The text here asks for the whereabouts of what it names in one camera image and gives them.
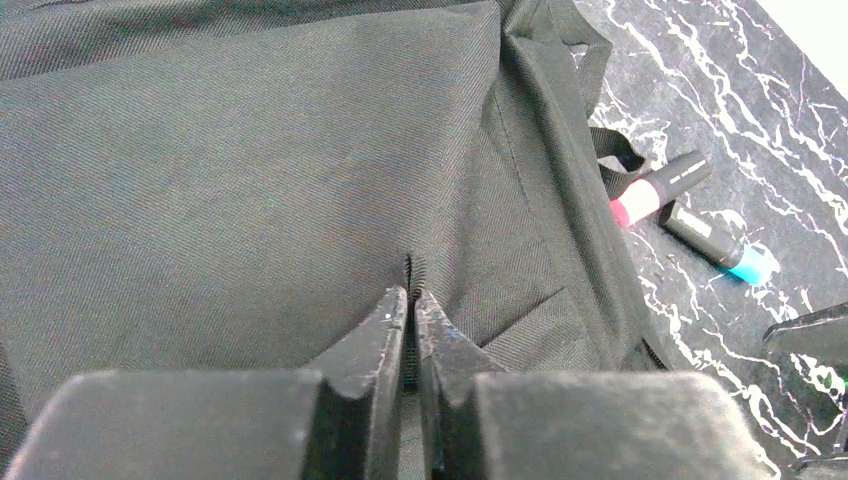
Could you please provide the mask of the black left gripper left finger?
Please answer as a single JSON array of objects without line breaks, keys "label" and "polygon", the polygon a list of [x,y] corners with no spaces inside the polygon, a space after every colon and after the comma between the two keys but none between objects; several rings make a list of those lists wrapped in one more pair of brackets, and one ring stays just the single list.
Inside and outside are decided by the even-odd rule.
[{"label": "black left gripper left finger", "polygon": [[407,294],[299,370],[103,371],[66,382],[10,479],[393,479]]}]

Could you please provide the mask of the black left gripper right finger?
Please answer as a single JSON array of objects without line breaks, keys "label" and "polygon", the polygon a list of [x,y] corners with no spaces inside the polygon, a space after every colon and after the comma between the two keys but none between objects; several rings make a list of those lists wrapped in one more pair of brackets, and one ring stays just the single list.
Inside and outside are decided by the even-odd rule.
[{"label": "black left gripper right finger", "polygon": [[765,479],[729,394],[694,372],[508,373],[429,292],[414,307],[429,479]]}]

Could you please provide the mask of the black student backpack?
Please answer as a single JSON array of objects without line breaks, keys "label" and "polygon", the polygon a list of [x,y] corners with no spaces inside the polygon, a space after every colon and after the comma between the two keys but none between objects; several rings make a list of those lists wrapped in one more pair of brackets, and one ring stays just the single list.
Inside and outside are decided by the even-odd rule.
[{"label": "black student backpack", "polygon": [[1,461],[68,378],[305,365],[427,290],[512,371],[651,370],[570,1],[5,1]]}]

